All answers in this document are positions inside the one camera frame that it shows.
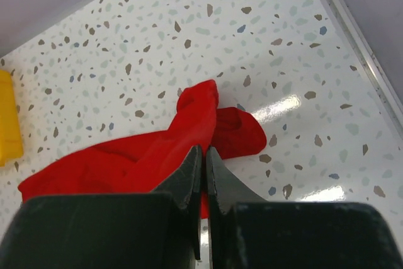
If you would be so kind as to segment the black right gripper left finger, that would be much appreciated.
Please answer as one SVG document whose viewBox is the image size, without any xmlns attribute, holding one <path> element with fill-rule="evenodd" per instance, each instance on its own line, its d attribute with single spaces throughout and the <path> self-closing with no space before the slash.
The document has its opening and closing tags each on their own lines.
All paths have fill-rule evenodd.
<svg viewBox="0 0 403 269">
<path fill-rule="evenodd" d="M 199 260 L 202 199 L 202 149 L 193 146 L 181 165 L 155 189 L 171 199 L 164 260 Z"/>
</svg>

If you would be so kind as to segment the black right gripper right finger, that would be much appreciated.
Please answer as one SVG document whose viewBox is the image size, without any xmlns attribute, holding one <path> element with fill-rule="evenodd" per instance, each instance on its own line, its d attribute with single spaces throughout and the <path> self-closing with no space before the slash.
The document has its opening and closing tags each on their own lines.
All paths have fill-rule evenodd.
<svg viewBox="0 0 403 269">
<path fill-rule="evenodd" d="M 210 268 L 223 268 L 225 216 L 237 202 L 264 202 L 264 198 L 236 177 L 212 146 L 206 154 L 206 179 Z"/>
</svg>

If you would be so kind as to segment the red t shirt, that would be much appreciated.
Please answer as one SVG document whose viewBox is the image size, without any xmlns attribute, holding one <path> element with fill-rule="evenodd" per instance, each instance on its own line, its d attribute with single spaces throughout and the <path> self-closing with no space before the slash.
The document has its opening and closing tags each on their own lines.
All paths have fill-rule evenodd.
<svg viewBox="0 0 403 269">
<path fill-rule="evenodd" d="M 222 159 L 261 152 L 266 134 L 248 112 L 219 108 L 216 82 L 186 88 L 166 130 L 96 144 L 49 164 L 22 181 L 24 202 L 45 195 L 146 193 L 171 175 L 193 146 Z"/>
</svg>

